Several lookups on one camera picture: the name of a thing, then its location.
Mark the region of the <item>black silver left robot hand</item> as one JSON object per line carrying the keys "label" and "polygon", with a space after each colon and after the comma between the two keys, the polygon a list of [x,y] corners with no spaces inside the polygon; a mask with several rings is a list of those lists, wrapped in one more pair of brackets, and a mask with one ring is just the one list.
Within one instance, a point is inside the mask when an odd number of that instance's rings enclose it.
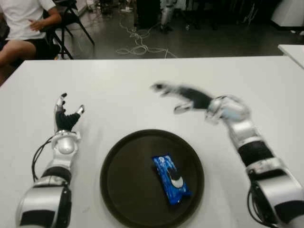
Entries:
{"label": "black silver left robot hand", "polygon": [[63,93],[57,99],[54,106],[54,133],[60,131],[72,131],[81,115],[85,112],[85,106],[82,104],[73,114],[66,114],[64,108],[67,93]]}

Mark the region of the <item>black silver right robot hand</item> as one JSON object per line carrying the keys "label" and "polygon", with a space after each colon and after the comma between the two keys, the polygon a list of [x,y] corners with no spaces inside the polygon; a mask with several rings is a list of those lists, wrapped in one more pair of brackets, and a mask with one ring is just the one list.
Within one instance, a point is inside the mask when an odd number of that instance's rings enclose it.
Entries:
{"label": "black silver right robot hand", "polygon": [[168,83],[155,83],[151,86],[154,92],[162,97],[174,96],[186,101],[174,107],[175,114],[182,114],[190,110],[207,110],[213,98],[204,92],[183,85],[173,85]]}

